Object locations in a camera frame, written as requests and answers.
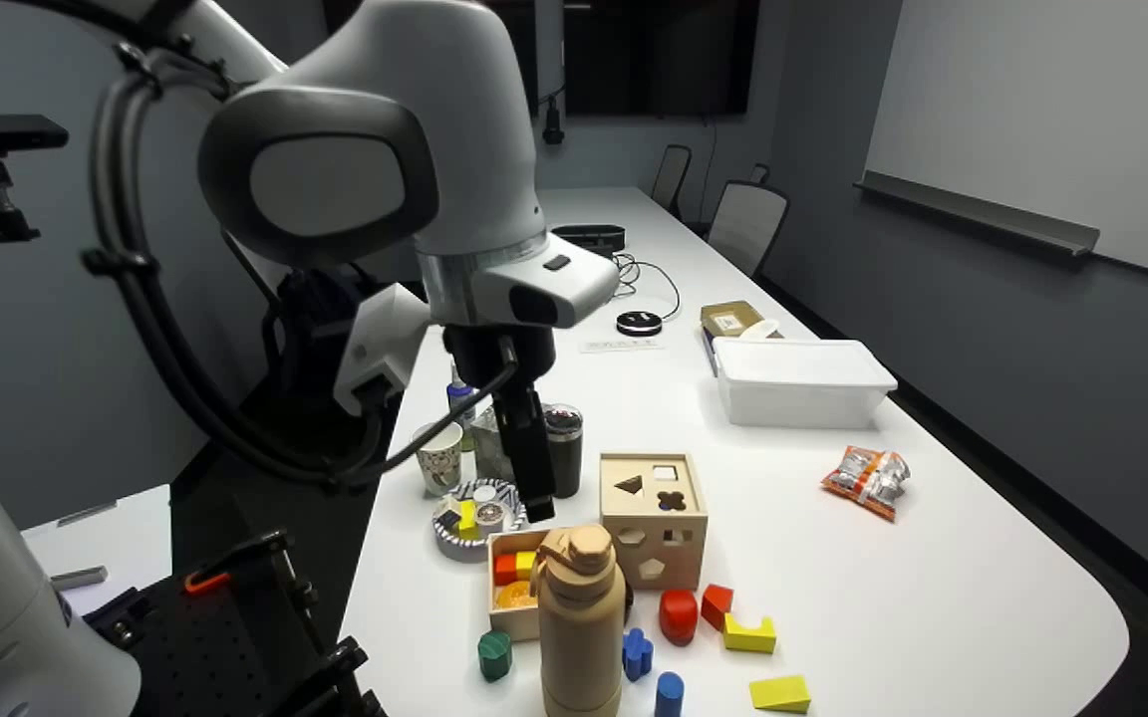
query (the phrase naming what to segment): gray wall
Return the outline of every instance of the gray wall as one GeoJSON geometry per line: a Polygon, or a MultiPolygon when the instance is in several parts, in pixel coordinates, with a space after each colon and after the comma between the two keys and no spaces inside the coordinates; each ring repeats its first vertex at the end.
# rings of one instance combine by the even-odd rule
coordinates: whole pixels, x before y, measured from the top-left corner
{"type": "Polygon", "coordinates": [[[892,29],[896,0],[787,0],[766,276],[1148,557],[1148,276],[859,199],[892,29]]]}
{"type": "Polygon", "coordinates": [[[686,221],[710,221],[724,178],[750,178],[771,161],[775,87],[785,53],[785,0],[762,0],[750,108],[738,121],[568,121],[562,146],[538,142],[543,186],[648,186],[665,142],[689,142],[693,162],[681,190],[686,221]]]}
{"type": "MultiPolygon", "coordinates": [[[[112,284],[79,271],[96,249],[89,132],[115,77],[107,35],[0,4],[0,110],[42,110],[71,132],[65,153],[10,161],[15,199],[42,241],[0,249],[0,497],[39,521],[134,488],[168,484],[201,446],[143,360],[112,284]]],[[[154,110],[143,195],[168,290],[227,396],[260,371],[261,298],[240,276],[193,190],[208,103],[154,110]]]]}

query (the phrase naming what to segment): wooden shape sorter box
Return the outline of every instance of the wooden shape sorter box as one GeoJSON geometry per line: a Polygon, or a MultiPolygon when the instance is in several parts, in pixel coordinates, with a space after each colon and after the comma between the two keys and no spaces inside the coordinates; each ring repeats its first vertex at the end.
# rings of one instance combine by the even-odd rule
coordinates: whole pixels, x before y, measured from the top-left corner
{"type": "Polygon", "coordinates": [[[705,511],[686,454],[600,454],[600,525],[635,591],[697,591],[705,511]]]}

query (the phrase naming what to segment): cup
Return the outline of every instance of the cup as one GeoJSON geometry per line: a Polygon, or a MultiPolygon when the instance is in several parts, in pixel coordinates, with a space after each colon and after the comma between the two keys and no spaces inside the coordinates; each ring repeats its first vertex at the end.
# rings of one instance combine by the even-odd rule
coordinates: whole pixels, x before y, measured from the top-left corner
{"type": "Polygon", "coordinates": [[[552,496],[576,496],[581,469],[581,415],[562,401],[543,408],[552,496]]]}
{"type": "Polygon", "coordinates": [[[421,496],[439,497],[458,488],[463,426],[451,424],[419,452],[421,496]]]}

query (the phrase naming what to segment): yellow block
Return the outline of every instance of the yellow block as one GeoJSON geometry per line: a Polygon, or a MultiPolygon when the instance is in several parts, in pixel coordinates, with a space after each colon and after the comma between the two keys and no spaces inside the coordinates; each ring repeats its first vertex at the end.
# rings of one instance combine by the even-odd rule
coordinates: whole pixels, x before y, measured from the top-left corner
{"type": "Polygon", "coordinates": [[[532,551],[516,551],[516,578],[520,578],[520,581],[532,578],[532,551]]]}
{"type": "Polygon", "coordinates": [[[475,501],[458,501],[454,533],[458,537],[475,537],[479,533],[479,506],[475,501]]]}
{"type": "Polygon", "coordinates": [[[809,683],[806,676],[771,676],[750,685],[750,704],[766,715],[806,715],[809,711],[809,683]]]}
{"type": "Polygon", "coordinates": [[[511,608],[532,604],[531,581],[499,584],[492,604],[511,604],[511,608]]]}
{"type": "Polygon", "coordinates": [[[734,614],[724,614],[724,650],[771,654],[775,650],[771,619],[762,619],[762,626],[742,626],[734,614]]]}

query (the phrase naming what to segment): chair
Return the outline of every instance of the chair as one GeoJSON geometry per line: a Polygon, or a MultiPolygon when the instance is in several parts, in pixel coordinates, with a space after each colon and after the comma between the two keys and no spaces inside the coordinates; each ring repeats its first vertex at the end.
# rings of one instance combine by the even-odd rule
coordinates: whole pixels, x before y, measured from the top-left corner
{"type": "Polygon", "coordinates": [[[705,241],[720,253],[742,276],[756,276],[769,254],[769,242],[787,211],[787,199],[756,184],[724,184],[718,221],[705,241]]]}
{"type": "Polygon", "coordinates": [[[648,195],[663,203],[670,215],[681,211],[681,186],[689,176],[693,153],[686,142],[665,142],[663,162],[655,173],[648,195]]]}

